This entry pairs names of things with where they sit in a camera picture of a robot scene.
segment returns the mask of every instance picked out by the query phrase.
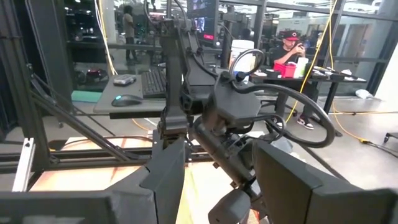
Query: floor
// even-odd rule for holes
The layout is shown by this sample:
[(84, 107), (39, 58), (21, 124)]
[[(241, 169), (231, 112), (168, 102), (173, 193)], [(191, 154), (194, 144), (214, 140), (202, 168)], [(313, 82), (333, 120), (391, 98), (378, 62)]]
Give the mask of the floor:
[[(322, 106), (323, 98), (320, 98), (319, 104)], [(369, 139), (376, 144), (382, 144), (384, 136), (387, 132), (398, 131), (398, 105), (389, 104), (379, 100), (359, 100), (351, 98), (338, 98), (335, 100), (336, 109), (338, 111), (383, 111), (383, 114), (359, 114), (353, 116), (351, 114), (336, 115), (338, 121), (349, 132), (362, 138)], [(94, 107), (89, 103), (76, 103), (76, 106), (83, 111), (92, 113)], [(107, 116), (95, 116), (102, 125), (112, 130), (116, 135), (143, 135), (147, 131), (135, 126), (130, 119), (110, 120)], [(338, 126), (335, 115), (330, 115), (331, 120), (336, 125), (337, 130), (341, 130)], [(91, 126), (102, 135), (109, 135), (106, 131), (99, 128), (94, 122), (86, 117), (80, 116), (79, 119)], [(152, 124), (144, 119), (137, 120), (141, 125), (148, 129), (155, 128)], [(47, 138), (49, 141), (54, 139), (67, 139), (70, 136), (81, 136), (78, 132), (68, 127), (58, 128), (57, 120), (53, 117), (44, 117)], [(263, 123), (257, 123), (254, 131), (266, 130)], [(288, 130), (299, 137), (311, 140), (322, 140), (325, 137), (325, 131), (315, 125), (315, 130), (306, 130), (291, 119), (288, 123)], [(16, 128), (7, 136), (8, 141), (23, 141), (23, 135), (20, 128)], [(301, 158), (305, 159), (309, 164), (324, 170), (313, 157), (311, 157), (302, 147), (294, 144), (294, 152)], [(393, 149), (398, 153), (398, 140), (391, 139), (386, 147)], [(19, 152), (20, 146), (0, 144), (0, 152)], [(348, 179), (352, 184), (364, 189), (375, 189), (381, 187), (398, 188), (398, 159), (371, 146), (365, 146), (358, 140), (344, 134), (341, 138), (335, 138), (332, 145), (323, 149), (314, 149), (314, 151), (327, 163), (329, 163), (342, 176)], [(14, 174), (0, 175), (0, 190), (11, 190)]]

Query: black monitor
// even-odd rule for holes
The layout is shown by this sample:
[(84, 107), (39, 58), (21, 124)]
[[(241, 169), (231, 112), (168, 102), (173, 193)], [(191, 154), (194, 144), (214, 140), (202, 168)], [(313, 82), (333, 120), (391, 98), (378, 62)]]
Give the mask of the black monitor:
[(216, 45), (218, 0), (187, 0), (187, 16), (197, 28), (199, 41), (208, 47)]

